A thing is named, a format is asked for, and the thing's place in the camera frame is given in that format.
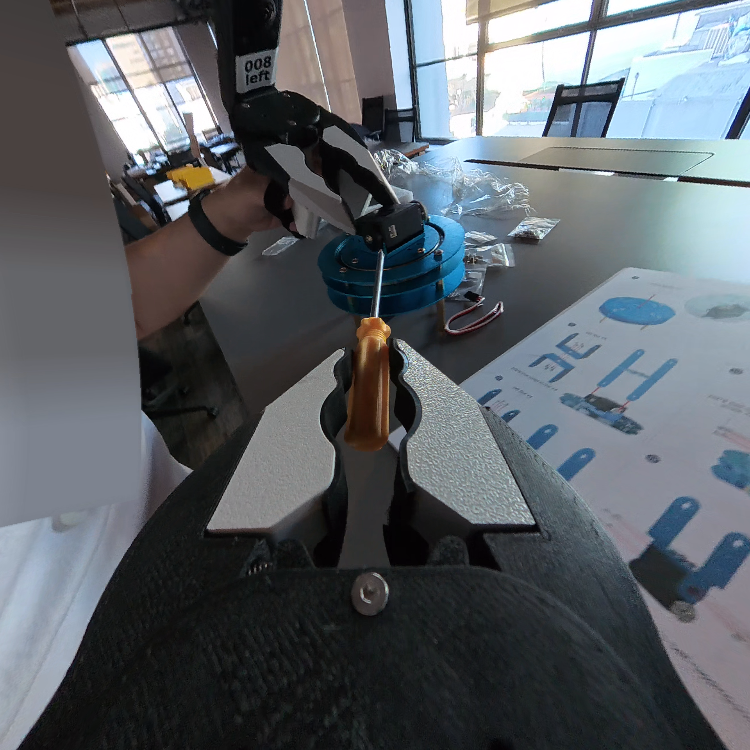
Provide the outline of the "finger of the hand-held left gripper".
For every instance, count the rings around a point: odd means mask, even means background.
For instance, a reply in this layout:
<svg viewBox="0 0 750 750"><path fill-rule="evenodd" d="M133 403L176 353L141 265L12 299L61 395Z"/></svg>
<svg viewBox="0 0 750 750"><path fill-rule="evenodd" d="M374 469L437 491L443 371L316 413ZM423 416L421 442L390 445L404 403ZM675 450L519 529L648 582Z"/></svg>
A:
<svg viewBox="0 0 750 750"><path fill-rule="evenodd" d="M326 220L354 235L354 218L341 195L331 189L324 177L311 169L304 152L295 145L275 143L264 146L264 172L269 182L264 193L266 210L297 236L314 236L313 217Z"/></svg>
<svg viewBox="0 0 750 750"><path fill-rule="evenodd" d="M399 200L367 147L339 126L323 130L318 144L322 176L346 210L364 210L367 196L384 208Z"/></svg>

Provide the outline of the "printed assembly instruction manual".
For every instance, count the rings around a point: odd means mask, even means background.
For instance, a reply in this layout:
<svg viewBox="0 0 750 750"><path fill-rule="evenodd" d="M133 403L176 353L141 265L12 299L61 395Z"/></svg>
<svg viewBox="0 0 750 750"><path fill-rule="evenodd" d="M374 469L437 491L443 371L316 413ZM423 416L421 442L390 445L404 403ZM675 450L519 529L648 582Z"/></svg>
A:
<svg viewBox="0 0 750 750"><path fill-rule="evenodd" d="M614 539L727 748L749 747L748 286L627 268L462 383Z"/></svg>

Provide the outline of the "plastic bag of small nuts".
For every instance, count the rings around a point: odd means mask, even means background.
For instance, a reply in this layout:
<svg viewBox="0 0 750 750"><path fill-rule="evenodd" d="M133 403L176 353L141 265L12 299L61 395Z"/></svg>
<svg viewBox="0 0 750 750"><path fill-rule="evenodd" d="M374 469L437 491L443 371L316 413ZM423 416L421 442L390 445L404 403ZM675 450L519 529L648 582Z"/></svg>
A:
<svg viewBox="0 0 750 750"><path fill-rule="evenodd" d="M469 266L483 268L512 268L516 266L511 245L494 243L465 247L464 262Z"/></svg>

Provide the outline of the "black servo motor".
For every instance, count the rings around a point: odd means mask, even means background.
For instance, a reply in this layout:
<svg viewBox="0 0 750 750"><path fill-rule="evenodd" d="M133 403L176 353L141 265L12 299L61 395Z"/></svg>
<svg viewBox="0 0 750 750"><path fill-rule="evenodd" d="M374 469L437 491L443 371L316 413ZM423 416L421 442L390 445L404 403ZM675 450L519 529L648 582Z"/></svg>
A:
<svg viewBox="0 0 750 750"><path fill-rule="evenodd" d="M427 219L425 207L413 200L363 214L354 227L369 250L389 254L421 236Z"/></svg>

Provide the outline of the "black office chair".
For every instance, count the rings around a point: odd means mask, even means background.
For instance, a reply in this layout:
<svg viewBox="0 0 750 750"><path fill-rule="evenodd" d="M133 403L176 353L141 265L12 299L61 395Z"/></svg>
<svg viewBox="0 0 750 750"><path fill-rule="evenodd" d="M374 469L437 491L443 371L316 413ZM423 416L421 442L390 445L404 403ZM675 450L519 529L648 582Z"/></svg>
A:
<svg viewBox="0 0 750 750"><path fill-rule="evenodd" d="M387 109L384 102L382 96L361 100L360 136L376 142L416 141L414 109Z"/></svg>
<svg viewBox="0 0 750 750"><path fill-rule="evenodd" d="M558 85L542 136L603 138L620 99L625 78Z"/></svg>

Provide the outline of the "plastic bag of large screws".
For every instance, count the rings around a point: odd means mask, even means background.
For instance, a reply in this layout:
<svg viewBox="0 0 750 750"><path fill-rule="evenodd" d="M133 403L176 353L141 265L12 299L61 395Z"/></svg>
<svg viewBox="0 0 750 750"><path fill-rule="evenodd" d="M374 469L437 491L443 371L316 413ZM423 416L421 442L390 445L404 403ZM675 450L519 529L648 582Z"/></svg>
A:
<svg viewBox="0 0 750 750"><path fill-rule="evenodd" d="M509 232L512 241L539 243L558 225L559 219L527 217Z"/></svg>

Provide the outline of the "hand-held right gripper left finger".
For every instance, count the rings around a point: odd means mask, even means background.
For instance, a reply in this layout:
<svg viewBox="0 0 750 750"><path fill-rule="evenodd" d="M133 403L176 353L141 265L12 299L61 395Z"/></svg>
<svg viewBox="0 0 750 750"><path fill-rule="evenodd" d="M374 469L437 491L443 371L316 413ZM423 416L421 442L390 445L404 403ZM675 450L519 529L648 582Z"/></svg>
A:
<svg viewBox="0 0 750 750"><path fill-rule="evenodd" d="M323 511L334 481L335 449L321 422L325 399L334 393L335 350L265 408L220 497L206 531L269 536L320 543L329 530Z"/></svg>

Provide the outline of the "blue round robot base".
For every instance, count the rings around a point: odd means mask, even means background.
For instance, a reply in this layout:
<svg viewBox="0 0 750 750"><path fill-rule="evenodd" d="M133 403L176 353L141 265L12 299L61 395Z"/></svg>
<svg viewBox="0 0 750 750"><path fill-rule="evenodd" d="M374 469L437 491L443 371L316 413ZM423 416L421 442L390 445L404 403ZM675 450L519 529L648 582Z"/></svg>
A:
<svg viewBox="0 0 750 750"><path fill-rule="evenodd" d="M389 320L445 299L464 279L464 253L464 228L455 220L430 215L421 234L386 255L380 316ZM334 306L370 316L377 253L364 239L339 235L321 250L317 265Z"/></svg>

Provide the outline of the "yellow handled screwdriver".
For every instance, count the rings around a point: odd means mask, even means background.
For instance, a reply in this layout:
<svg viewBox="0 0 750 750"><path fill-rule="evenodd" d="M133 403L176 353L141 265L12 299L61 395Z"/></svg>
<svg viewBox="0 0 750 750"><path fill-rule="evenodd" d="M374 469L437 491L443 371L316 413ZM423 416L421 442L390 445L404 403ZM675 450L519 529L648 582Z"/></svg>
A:
<svg viewBox="0 0 750 750"><path fill-rule="evenodd" d="M389 336L391 330L380 317L382 274L386 253L380 249L374 275L370 316L362 319L352 356L345 442L361 452L376 452L389 437Z"/></svg>

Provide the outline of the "crumpled clear plastic wrap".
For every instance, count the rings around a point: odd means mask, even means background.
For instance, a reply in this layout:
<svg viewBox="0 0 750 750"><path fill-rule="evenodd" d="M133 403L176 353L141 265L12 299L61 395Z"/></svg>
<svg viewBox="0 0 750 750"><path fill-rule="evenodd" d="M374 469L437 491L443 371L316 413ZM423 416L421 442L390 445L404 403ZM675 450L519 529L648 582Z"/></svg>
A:
<svg viewBox="0 0 750 750"><path fill-rule="evenodd" d="M416 161L395 149L380 149L374 159L389 182L405 188L409 179L425 178L431 184L444 184L449 198L441 213L448 218L474 216L497 219L513 211L526 216L533 213L529 188L486 170L464 170L456 157L441 157L436 162Z"/></svg>

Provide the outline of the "person's left hand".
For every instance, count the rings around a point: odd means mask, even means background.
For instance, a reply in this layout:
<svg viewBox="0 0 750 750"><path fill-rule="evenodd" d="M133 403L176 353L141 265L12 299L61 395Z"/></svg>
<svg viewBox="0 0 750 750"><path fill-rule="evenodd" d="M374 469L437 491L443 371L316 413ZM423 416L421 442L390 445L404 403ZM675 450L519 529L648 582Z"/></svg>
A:
<svg viewBox="0 0 750 750"><path fill-rule="evenodd" d="M202 209L221 235L247 241L254 232L273 230L282 222L265 205L269 179L244 166L202 200Z"/></svg>

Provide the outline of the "black wristband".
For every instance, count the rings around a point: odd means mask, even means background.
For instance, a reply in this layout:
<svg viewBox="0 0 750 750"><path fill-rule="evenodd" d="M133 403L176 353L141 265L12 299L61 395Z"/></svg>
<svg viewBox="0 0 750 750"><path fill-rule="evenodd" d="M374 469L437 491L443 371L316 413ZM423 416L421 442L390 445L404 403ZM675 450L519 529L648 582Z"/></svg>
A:
<svg viewBox="0 0 750 750"><path fill-rule="evenodd" d="M187 216L194 230L202 240L211 248L226 257L234 257L240 253L248 244L248 239L235 241L225 236L211 222L202 207L203 200L211 193L209 188L203 188L197 192L189 201Z"/></svg>

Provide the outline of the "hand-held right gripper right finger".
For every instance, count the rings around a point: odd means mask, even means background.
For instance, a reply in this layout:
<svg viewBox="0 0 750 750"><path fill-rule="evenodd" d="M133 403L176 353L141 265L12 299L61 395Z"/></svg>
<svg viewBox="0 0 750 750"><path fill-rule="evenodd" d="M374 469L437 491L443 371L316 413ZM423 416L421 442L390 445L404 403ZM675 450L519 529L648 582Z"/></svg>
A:
<svg viewBox="0 0 750 750"><path fill-rule="evenodd" d="M416 532L531 530L536 521L484 410L408 343L391 343L400 426L389 523Z"/></svg>

